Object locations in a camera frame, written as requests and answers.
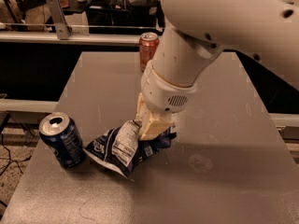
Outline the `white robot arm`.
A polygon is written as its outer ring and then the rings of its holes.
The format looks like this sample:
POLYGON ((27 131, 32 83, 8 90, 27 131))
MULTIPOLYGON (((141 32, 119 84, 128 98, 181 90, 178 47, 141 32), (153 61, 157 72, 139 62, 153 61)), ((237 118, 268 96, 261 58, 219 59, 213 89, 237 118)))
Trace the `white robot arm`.
POLYGON ((281 0, 161 0, 165 29, 141 78, 139 137, 173 123, 197 90, 200 73, 224 49, 237 50, 299 88, 299 7, 281 0))

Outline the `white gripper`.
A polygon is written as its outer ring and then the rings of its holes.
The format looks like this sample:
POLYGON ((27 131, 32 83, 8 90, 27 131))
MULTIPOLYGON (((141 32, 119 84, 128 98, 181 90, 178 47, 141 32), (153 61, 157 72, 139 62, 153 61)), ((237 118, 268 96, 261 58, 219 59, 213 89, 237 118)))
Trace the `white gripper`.
POLYGON ((182 88, 164 81, 149 61, 141 77, 141 93, 137 99, 136 118, 142 122, 139 139, 153 140, 171 127, 173 120, 169 112, 184 110, 196 91, 196 84, 182 88))

